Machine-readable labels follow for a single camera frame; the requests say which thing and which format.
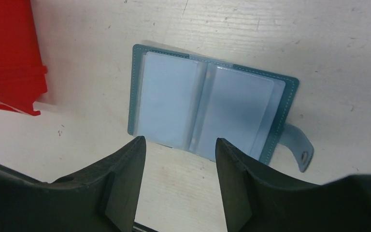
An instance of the strap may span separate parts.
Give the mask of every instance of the strap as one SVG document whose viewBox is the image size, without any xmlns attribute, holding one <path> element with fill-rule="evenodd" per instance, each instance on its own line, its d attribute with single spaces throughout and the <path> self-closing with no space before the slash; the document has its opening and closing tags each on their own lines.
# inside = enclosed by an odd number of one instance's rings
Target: strap
<svg viewBox="0 0 371 232">
<path fill-rule="evenodd" d="M 288 147 L 294 155 L 301 172 L 306 171 L 314 156 L 314 147 L 306 135 L 291 124 L 285 124 L 279 143 Z"/>
</svg>

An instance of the table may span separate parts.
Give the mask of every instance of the table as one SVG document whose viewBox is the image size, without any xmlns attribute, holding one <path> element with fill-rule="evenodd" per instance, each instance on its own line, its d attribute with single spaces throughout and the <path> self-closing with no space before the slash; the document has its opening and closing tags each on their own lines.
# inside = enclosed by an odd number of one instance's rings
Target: table
<svg viewBox="0 0 371 232">
<path fill-rule="evenodd" d="M 315 147 L 300 173 L 323 184 L 371 173 L 371 1 L 32 0 L 49 92 L 41 116 L 0 111 L 0 164 L 52 182 L 115 152 L 127 134 L 131 48 L 160 43 L 297 77 L 287 121 Z M 215 163 L 153 143 L 136 221 L 161 232 L 225 232 Z"/>
</svg>

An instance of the red plastic object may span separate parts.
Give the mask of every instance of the red plastic object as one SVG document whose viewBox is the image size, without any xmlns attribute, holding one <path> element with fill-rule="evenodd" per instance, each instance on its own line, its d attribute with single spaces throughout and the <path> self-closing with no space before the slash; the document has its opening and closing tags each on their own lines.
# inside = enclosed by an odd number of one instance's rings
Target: red plastic object
<svg viewBox="0 0 371 232">
<path fill-rule="evenodd" d="M 33 116 L 47 92 L 30 0 L 0 0 L 0 109 Z"/>
</svg>

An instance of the teal leather border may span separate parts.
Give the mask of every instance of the teal leather border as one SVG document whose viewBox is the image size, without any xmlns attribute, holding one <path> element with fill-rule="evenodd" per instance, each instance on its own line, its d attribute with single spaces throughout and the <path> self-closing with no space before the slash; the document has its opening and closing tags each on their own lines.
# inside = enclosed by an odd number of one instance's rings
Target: teal leather border
<svg viewBox="0 0 371 232">
<path fill-rule="evenodd" d="M 128 111 L 128 127 L 127 132 L 130 135 L 134 134 L 134 125 L 136 120 L 136 104 L 137 104 L 137 97 L 139 91 L 139 79 L 140 79 L 140 71 L 142 65 L 142 57 L 143 54 L 146 52 L 157 52 L 162 53 L 170 56 L 176 56 L 181 58 L 190 58 L 189 54 L 181 53 L 181 52 L 174 52 L 170 50 L 160 49 L 156 47 L 145 46 L 141 44 L 135 44 L 133 46 L 133 57 L 132 57 L 132 67 L 131 67 L 131 86 L 130 86 L 130 105 Z M 216 60 L 207 58 L 202 61 L 208 63 L 215 63 Z M 282 94 L 281 102 L 279 103 L 277 112 L 275 114 L 274 121 L 271 125 L 270 132 L 268 134 L 268 138 L 265 142 L 264 149 L 262 150 L 261 156 L 259 157 L 259 161 L 264 164 L 269 164 L 272 154 L 275 150 L 276 144 L 278 143 L 281 134 L 284 130 L 284 124 L 286 120 L 286 116 L 288 115 L 289 109 L 291 108 L 294 96 L 297 92 L 299 86 L 299 80 L 295 77 L 280 75 L 272 72 L 262 71 L 258 69 L 253 69 L 237 64 L 233 64 L 232 68 L 249 72 L 255 73 L 258 75 L 266 76 L 269 78 L 274 78 L 278 80 L 282 80 L 285 82 L 285 89 Z"/>
</svg>

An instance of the open wallet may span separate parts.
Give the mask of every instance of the open wallet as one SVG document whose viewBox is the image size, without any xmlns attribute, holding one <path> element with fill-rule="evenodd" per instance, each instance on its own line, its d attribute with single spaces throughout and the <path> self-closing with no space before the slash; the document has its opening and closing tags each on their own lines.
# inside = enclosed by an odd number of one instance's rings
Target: open wallet
<svg viewBox="0 0 371 232">
<path fill-rule="evenodd" d="M 212 161 L 226 138 L 267 165 L 280 143 L 304 172 L 314 148 L 285 123 L 298 86 L 294 77 L 136 44 L 128 133 Z"/>
</svg>

